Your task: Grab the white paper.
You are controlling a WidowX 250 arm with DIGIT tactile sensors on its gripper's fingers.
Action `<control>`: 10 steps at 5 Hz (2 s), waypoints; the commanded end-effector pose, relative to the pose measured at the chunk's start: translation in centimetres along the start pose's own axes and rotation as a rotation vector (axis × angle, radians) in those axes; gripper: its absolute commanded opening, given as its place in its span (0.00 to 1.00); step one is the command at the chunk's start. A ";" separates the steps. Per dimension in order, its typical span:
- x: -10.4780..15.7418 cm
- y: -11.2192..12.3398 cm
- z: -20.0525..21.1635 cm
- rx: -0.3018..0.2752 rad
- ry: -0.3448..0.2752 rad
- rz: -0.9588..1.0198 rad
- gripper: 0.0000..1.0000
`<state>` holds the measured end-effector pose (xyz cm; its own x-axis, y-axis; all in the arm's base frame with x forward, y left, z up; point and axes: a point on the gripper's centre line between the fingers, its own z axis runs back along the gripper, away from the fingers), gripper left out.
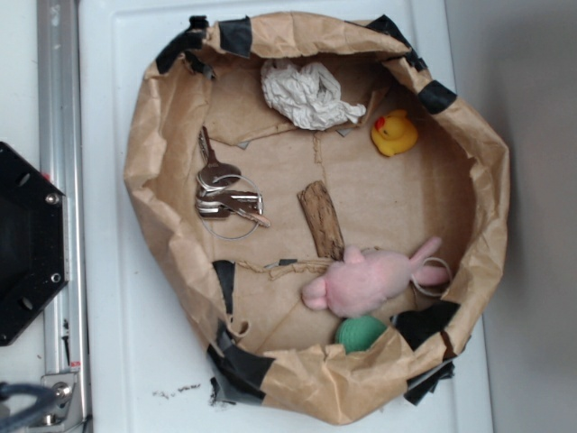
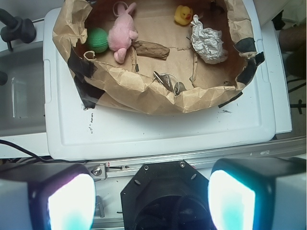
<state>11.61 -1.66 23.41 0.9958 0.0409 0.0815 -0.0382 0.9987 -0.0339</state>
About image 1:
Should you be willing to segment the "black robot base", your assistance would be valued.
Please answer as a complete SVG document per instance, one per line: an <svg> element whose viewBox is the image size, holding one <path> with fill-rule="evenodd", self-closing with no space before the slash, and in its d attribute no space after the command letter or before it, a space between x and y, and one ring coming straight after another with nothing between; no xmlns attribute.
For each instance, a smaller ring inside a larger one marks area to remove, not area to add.
<svg viewBox="0 0 577 433"><path fill-rule="evenodd" d="M67 283L63 193L1 143L1 345L9 346Z"/></svg>

